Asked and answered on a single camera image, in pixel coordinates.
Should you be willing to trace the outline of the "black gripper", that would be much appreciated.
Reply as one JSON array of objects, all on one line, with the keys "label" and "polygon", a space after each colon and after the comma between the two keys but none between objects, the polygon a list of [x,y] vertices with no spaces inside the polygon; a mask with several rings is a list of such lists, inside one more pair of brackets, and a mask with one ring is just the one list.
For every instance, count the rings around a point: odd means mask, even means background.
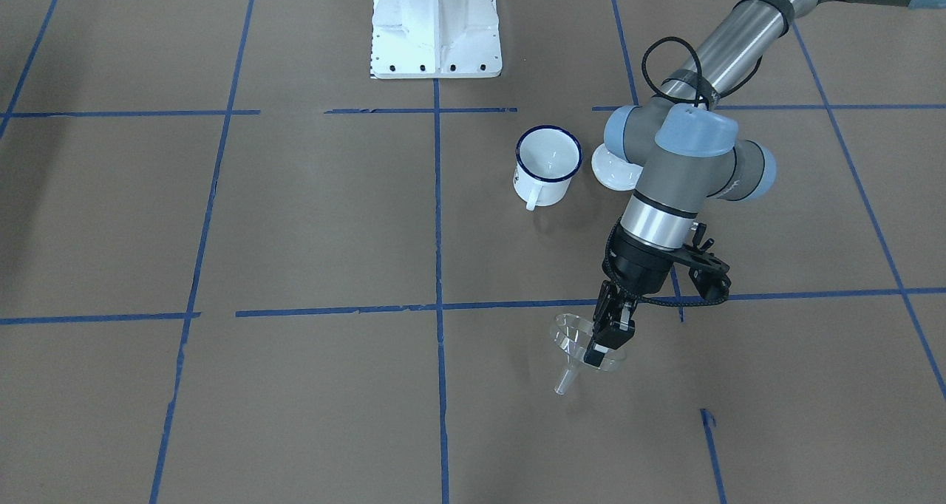
[{"label": "black gripper", "polygon": [[600,368],[611,350],[621,349],[634,336],[636,301],[618,301],[618,286],[633,299],[656,294],[683,253],[683,247],[645,244],[615,221],[605,244],[605,275],[611,281],[602,282],[582,362]]}]

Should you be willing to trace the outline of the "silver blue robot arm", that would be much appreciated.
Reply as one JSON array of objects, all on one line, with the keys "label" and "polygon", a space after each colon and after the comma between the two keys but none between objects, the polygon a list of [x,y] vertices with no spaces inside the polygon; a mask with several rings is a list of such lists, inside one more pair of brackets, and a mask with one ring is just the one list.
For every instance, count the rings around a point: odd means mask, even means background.
[{"label": "silver blue robot arm", "polygon": [[608,119],[602,151],[634,170],[632,195],[606,241],[602,283],[582,363],[604,368],[635,333],[634,312],[651,303],[675,265],[689,269],[700,305],[729,298],[729,266],[710,253],[698,212],[709,198],[760,197],[777,176],[774,155],[739,140],[735,120],[716,112],[720,100],[757,72],[761,57],[795,20],[830,1],[910,9],[942,9],[944,0],[738,0],[690,58],[653,83],[642,106],[618,108]]}]

